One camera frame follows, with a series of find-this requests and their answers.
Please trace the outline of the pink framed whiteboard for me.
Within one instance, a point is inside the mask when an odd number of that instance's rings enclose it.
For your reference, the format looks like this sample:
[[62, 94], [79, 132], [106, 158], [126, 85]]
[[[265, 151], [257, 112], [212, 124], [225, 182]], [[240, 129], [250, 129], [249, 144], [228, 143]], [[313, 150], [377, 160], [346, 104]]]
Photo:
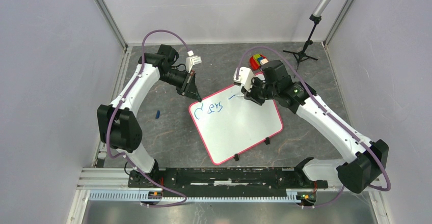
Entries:
[[190, 104], [188, 111], [214, 165], [221, 165], [284, 129], [276, 102], [260, 106], [230, 85]]

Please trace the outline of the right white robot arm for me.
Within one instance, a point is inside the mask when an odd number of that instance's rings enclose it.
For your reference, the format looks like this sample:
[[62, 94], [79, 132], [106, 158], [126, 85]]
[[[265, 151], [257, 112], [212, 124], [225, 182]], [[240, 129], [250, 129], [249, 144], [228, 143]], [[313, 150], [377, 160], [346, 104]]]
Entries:
[[385, 171], [389, 146], [383, 140], [372, 141], [352, 128], [308, 84], [293, 81], [280, 60], [264, 63], [261, 72], [264, 78], [258, 78], [247, 67], [235, 70], [233, 81], [241, 87], [244, 98], [258, 105], [276, 101], [312, 125], [341, 155], [339, 160], [304, 160], [294, 173], [298, 186], [336, 181], [353, 193], [361, 193], [367, 187], [380, 191], [391, 188]]

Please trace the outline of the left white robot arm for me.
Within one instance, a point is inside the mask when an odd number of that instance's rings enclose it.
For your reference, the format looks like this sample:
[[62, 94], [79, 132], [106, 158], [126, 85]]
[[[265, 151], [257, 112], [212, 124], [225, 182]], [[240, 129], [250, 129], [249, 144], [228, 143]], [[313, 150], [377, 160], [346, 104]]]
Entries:
[[138, 110], [150, 89], [157, 81], [163, 81], [175, 87], [176, 92], [184, 97], [201, 101], [196, 86], [196, 73], [193, 65], [202, 62], [201, 57], [188, 51], [184, 69], [175, 65], [179, 53], [170, 45], [160, 45], [157, 53], [145, 53], [139, 61], [134, 75], [109, 104], [97, 109], [100, 138], [106, 144], [109, 157], [115, 156], [111, 149], [130, 160], [131, 165], [141, 170], [141, 181], [148, 187], [156, 186], [160, 173], [155, 170], [156, 160], [142, 145], [143, 131], [136, 119]]

